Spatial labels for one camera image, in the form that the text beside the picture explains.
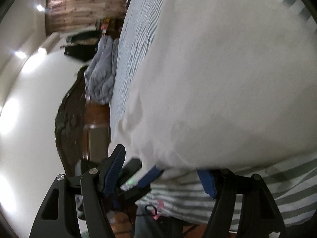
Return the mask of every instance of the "clothing pile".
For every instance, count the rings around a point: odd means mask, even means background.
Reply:
[[[98,51],[85,71],[86,93],[92,101],[105,105],[111,101],[117,70],[119,39],[104,36]]]

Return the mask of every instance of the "white pillow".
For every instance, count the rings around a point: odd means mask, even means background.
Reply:
[[[109,147],[146,168],[276,163],[317,146],[317,42],[276,0],[164,0]]]

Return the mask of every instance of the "wooden wall panel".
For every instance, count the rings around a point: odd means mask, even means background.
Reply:
[[[124,18],[126,0],[47,0],[46,35],[94,25],[101,18]]]

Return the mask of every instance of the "blue rubber grip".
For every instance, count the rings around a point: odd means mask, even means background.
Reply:
[[[145,188],[151,182],[155,181],[163,173],[163,170],[160,170],[154,166],[150,171],[148,171],[145,176],[143,176],[137,183],[139,188]]]
[[[197,174],[205,190],[210,198],[215,199],[217,196],[217,190],[215,187],[215,179],[209,170],[197,170]]]
[[[114,192],[125,159],[125,150],[122,150],[116,155],[116,158],[110,166],[109,171],[105,177],[105,187],[102,191],[105,197]]]

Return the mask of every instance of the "striped fabric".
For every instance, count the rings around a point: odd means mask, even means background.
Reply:
[[[260,174],[270,189],[286,226],[309,220],[317,209],[317,153],[285,160],[268,168],[236,172],[248,176]],[[152,184],[152,191],[137,202],[164,208],[158,211],[167,216],[197,224],[206,224],[215,201],[207,195],[195,171]],[[242,195],[237,195],[231,230],[238,229]]]
[[[112,134],[124,113],[131,80],[153,41],[163,0],[131,0],[119,41],[117,74],[111,101]],[[307,22],[316,32],[317,24],[301,0],[276,0]],[[286,226],[310,219],[317,208],[317,153],[289,159],[263,169],[249,169],[236,174],[260,174],[272,192]],[[232,231],[237,230],[242,197],[237,197]],[[152,192],[138,204],[164,203],[159,212],[192,223],[207,223],[214,206],[204,192],[196,172],[152,185]]]

